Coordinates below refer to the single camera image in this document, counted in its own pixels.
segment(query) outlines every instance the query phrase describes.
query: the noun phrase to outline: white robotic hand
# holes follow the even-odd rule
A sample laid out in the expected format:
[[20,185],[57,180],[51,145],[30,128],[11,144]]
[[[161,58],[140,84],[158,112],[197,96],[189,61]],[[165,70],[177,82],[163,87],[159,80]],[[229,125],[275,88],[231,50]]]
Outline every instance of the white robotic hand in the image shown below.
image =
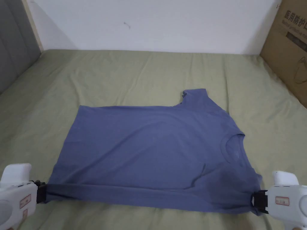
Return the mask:
[[259,211],[282,221],[285,230],[307,230],[307,186],[299,185],[297,177],[274,171],[274,186],[253,194],[252,204]]
[[45,196],[45,183],[29,181],[30,170],[30,164],[11,164],[4,169],[0,180],[0,230],[16,230],[35,212],[38,188],[39,195]]

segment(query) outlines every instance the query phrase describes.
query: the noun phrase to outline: sticker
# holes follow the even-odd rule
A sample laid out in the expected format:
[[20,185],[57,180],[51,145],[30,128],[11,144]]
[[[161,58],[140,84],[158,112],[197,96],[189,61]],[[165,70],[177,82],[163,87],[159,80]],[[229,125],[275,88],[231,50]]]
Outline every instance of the sticker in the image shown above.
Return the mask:
[[26,209],[26,210],[24,210],[23,212],[22,212],[22,219],[24,220],[24,219],[26,219],[28,217],[28,209]]
[[277,205],[289,206],[290,205],[290,200],[289,200],[288,197],[275,197],[275,203]]
[[20,203],[19,203],[19,208],[21,209],[22,207],[24,207],[27,203],[29,203],[31,201],[31,194],[26,196],[25,198],[23,198]]

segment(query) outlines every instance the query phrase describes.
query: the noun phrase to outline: t-shirt sleeve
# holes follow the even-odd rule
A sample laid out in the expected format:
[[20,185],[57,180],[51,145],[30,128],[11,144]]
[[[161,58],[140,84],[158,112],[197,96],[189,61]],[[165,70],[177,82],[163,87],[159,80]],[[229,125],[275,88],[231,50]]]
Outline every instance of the t-shirt sleeve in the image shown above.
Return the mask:
[[176,107],[190,110],[216,111],[222,110],[207,94],[206,89],[184,90],[182,102]]

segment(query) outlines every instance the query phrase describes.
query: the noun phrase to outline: mattress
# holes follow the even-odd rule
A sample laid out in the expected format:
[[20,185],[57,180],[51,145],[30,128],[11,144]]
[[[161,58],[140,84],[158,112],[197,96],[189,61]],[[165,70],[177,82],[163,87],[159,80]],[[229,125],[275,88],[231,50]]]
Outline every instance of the mattress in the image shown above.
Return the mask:
[[[0,173],[31,163],[47,182],[79,105],[164,105],[184,89],[206,88],[246,134],[251,165],[273,184],[272,171],[307,185],[307,109],[259,56],[135,51],[45,51],[0,96]],[[21,229],[282,229],[268,215],[226,215],[84,201],[52,201]]]

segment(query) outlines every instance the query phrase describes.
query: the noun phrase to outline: blue t-shirt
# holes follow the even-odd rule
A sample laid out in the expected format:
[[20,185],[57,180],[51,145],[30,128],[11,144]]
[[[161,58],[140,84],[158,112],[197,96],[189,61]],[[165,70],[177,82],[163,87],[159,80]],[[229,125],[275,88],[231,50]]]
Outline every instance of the blue t-shirt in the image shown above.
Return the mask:
[[79,199],[201,212],[254,211],[261,176],[244,134],[205,89],[167,106],[80,106],[47,186]]

